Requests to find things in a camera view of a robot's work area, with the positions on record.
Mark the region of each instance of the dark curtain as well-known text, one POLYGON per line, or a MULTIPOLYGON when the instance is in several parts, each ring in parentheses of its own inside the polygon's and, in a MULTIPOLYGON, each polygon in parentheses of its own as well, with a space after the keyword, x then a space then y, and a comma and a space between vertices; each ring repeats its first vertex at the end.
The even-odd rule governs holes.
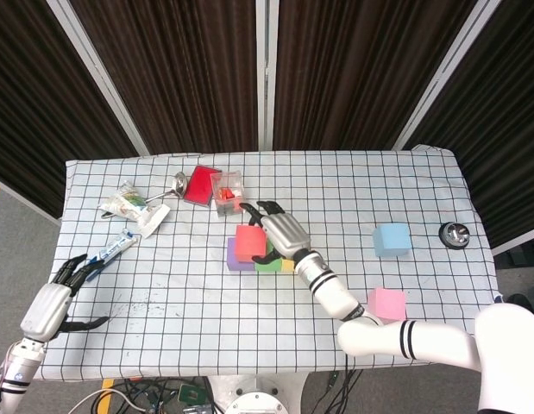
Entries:
POLYGON ((280 1, 274 148, 391 148, 474 4, 280 1))
POLYGON ((0 0, 0 180, 52 216, 65 161, 135 156, 45 0, 0 0))
POLYGON ((534 2, 505 0, 420 123, 455 152, 492 247, 534 229, 534 2))
POLYGON ((253 0, 72 0, 153 154, 257 149, 253 0))

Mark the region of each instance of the blue foam cube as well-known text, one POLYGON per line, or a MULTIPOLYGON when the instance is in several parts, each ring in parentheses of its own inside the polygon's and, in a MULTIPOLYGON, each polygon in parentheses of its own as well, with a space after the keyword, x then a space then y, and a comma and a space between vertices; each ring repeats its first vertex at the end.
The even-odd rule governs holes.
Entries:
POLYGON ((412 248, 411 231, 406 223, 381 224, 372 236, 378 257, 400 256, 412 248))

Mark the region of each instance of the white cable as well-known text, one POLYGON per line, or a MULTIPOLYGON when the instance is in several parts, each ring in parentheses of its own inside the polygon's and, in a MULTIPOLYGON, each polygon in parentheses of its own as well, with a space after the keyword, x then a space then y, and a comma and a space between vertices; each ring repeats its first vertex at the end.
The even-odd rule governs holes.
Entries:
POLYGON ((77 405, 75 405, 75 406, 71 409, 71 411, 69 411, 67 414, 73 414, 73 413, 74 413, 74 412, 75 412, 75 411, 76 411, 82 404, 85 403, 85 401, 86 401, 88 398, 90 398, 90 397, 92 397, 92 396, 94 396, 94 395, 96 395, 96 394, 99 394, 100 392, 114 392, 115 394, 119 394, 121 397, 125 398, 125 401, 127 402, 127 404, 130 405, 132 408, 134 408, 135 410, 137 410, 137 411, 139 411, 139 412, 146 412, 146 410, 144 410, 143 408, 137 407, 136 405, 132 404, 132 403, 130 402, 129 398, 128 398, 125 394, 123 394, 122 392, 120 392, 119 390, 115 390, 115 389, 113 389, 113 388, 102 388, 101 390, 97 390, 97 391, 95 391, 95 392, 93 392, 93 393, 90 393, 90 394, 88 394, 86 397, 84 397, 83 399, 81 399, 81 400, 77 403, 77 405))
POLYGON ((4 383, 4 380, 6 379, 6 373, 8 372, 8 368, 9 368, 9 356, 11 355, 11 351, 18 343, 21 343, 21 341, 17 341, 9 345, 9 348, 6 351, 6 357, 3 359, 2 364, 0 364, 0 371, 1 371, 0 388, 2 388, 2 384, 4 383))

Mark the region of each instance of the grid tablecloth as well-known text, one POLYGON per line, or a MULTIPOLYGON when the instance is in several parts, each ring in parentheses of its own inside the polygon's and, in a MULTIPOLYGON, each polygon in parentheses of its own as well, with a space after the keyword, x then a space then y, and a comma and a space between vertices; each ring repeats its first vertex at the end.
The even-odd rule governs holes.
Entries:
MULTIPOLYGON (((468 188, 447 150, 183 154, 67 162, 66 204, 53 274, 64 260, 91 257, 125 227, 102 220, 97 205, 125 180, 142 196, 170 187, 197 164, 241 171, 248 200, 275 199, 311 233, 312 247, 359 300, 375 287, 406 292, 410 319, 473 331, 480 306, 497 293, 493 257, 468 188), (376 225, 409 223, 412 251, 374 255, 376 225), (468 226, 471 241, 450 250, 441 223, 468 226)), ((172 211, 159 231, 129 248, 72 303, 72 320, 108 315, 92 332, 61 334, 47 347, 39 375, 88 380, 136 375, 208 375, 342 369, 340 322, 291 274, 232 273, 227 238, 248 216, 166 198, 172 211)), ((376 355, 357 367, 420 364, 376 355)))

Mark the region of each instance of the floor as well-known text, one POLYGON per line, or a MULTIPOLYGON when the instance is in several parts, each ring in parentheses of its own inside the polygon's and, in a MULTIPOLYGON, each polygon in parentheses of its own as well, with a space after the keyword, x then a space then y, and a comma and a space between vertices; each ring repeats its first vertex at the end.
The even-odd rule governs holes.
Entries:
MULTIPOLYGON (((20 338, 19 322, 47 280, 59 230, 58 226, 0 191, 0 361, 7 347, 20 338)), ((499 271, 498 277, 499 288, 505 294, 525 292, 534 286, 534 268, 499 271)), ((328 375, 309 376, 302 397, 303 413, 311 413, 326 389, 328 375)), ((442 365, 367 370, 352 392, 348 412, 474 413, 479 383, 477 373, 442 365)), ((65 414, 99 386, 97 381, 36 381, 18 412, 65 414)), ((330 397, 325 398, 316 412, 324 412, 330 400, 330 397)))

